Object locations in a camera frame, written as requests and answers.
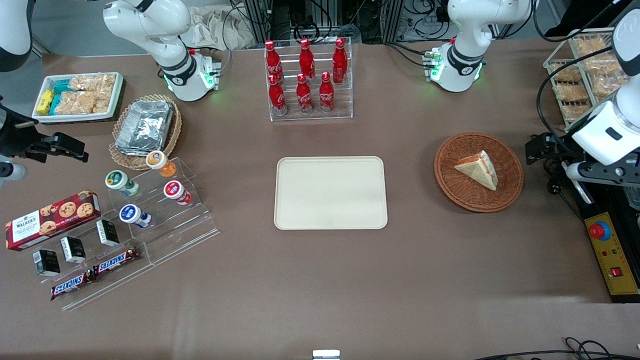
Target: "round wicker basket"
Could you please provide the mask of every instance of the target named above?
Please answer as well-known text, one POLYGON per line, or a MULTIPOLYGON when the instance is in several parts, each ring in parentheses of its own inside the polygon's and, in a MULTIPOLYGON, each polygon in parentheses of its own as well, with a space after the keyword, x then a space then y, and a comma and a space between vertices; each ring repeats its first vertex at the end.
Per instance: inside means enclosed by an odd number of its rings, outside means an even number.
MULTIPOLYGON (((182 129, 182 115, 180 115, 180 110, 178 110, 178 106, 175 104, 173 100, 171 100, 170 98, 164 95, 147 95, 147 96, 141 97, 138 100, 166 101, 171 105, 173 105, 173 117, 171 120, 171 129, 169 129, 169 133, 167 135, 167 141, 163 150, 163 152, 167 155, 167 158, 169 158, 169 155, 173 151, 175 144, 178 142, 178 137, 180 136, 180 130, 182 129)), ((120 114, 118 121, 113 127, 112 133, 113 133, 114 140, 117 139, 118 134, 120 134, 120 129, 122 128, 122 122, 127 117, 130 106, 131 105, 127 106, 127 108, 120 114)), ((137 171, 144 171, 149 169, 144 156, 130 156, 130 155, 122 154, 120 151, 118 151, 118 149, 116 149, 115 143, 112 143, 111 145, 109 145, 109 152, 111 153, 111 158, 113 159, 113 161, 115 161, 119 165, 122 165, 126 168, 130 168, 137 171)))
POLYGON ((494 213, 511 205, 522 192, 524 177, 516 154, 500 140, 482 133, 460 133, 447 139, 433 164, 442 191, 463 208, 494 213), (460 159, 486 151, 498 175, 497 190, 489 190, 453 166, 460 159))

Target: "aluminum foil container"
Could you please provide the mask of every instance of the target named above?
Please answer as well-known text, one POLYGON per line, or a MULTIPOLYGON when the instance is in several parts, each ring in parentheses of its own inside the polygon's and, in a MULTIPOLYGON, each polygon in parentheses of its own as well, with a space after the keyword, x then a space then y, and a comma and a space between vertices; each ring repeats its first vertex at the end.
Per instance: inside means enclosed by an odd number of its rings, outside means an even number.
POLYGON ((172 116, 173 106, 166 101, 134 101, 122 122, 116 148, 132 156, 164 150, 172 116))

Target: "red switch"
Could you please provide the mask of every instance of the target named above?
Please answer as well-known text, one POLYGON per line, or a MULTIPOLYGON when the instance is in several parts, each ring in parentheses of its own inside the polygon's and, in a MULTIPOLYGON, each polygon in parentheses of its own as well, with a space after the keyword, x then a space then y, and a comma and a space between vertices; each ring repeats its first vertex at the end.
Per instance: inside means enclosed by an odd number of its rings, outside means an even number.
POLYGON ((597 223, 589 226, 589 235, 596 239, 605 241, 611 237, 611 230, 605 222, 598 221, 597 223))
POLYGON ((611 268, 611 276, 613 276, 613 277, 622 276, 622 269, 621 268, 611 268))

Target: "coca-cola bottle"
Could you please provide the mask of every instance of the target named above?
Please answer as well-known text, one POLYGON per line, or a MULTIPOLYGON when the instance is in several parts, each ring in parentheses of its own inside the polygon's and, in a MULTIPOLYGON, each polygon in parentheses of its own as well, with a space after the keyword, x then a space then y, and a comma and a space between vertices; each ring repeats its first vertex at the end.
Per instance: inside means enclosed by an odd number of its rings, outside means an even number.
POLYGON ((314 110, 313 104, 311 104, 311 89, 307 84, 307 77, 304 74, 298 74, 298 88, 296 89, 298 94, 298 106, 300 112, 308 115, 314 110))
POLYGON ((328 114, 333 111, 334 106, 331 74, 325 71, 322 73, 322 84, 320 84, 320 109, 323 113, 328 114))
POLYGON ((342 84, 347 73, 347 53, 344 52, 344 39, 338 38, 335 41, 335 52, 333 53, 333 82, 342 84))
POLYGON ((264 42, 264 48, 267 49, 267 71, 269 75, 275 75, 278 83, 284 82, 284 74, 282 73, 282 62, 280 61, 280 55, 276 52, 276 46, 273 41, 267 40, 264 42))
POLYGON ((284 91, 278 84, 278 78, 275 75, 269 75, 269 100, 271 100, 274 115, 282 116, 287 114, 289 108, 284 100, 284 91))
POLYGON ((316 81, 316 62, 309 49, 309 39, 300 40, 300 71, 310 84, 316 81))

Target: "brown table surface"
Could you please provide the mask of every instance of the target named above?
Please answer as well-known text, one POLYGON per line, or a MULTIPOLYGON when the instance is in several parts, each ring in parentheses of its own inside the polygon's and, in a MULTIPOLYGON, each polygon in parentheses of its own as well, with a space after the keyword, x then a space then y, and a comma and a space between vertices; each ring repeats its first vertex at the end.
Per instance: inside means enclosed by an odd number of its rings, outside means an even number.
MULTIPOLYGON (((496 41, 476 84, 450 94, 388 47, 359 45, 353 120, 313 125, 272 124, 262 51, 235 52, 219 91, 178 102, 174 152, 221 233, 71 313, 26 275, 28 258, 0 252, 0 357, 308 359, 338 348, 347 360, 473 359, 563 348, 563 336, 638 356, 640 307, 608 304, 584 226, 547 193, 541 163, 524 165, 528 136, 544 131, 535 97, 554 46, 496 41), (497 136, 522 161, 524 190, 507 210, 471 213, 438 187, 435 152, 462 131, 497 136), (276 229, 280 158, 359 155, 384 161, 384 229, 276 229)), ((93 71, 124 75, 125 104, 171 95, 149 56, 45 58, 46 74, 93 71)), ((544 105, 559 124, 550 91, 544 105)), ((84 141, 90 161, 29 161, 29 177, 0 191, 0 220, 85 188, 108 207, 112 127, 41 128, 84 141)))

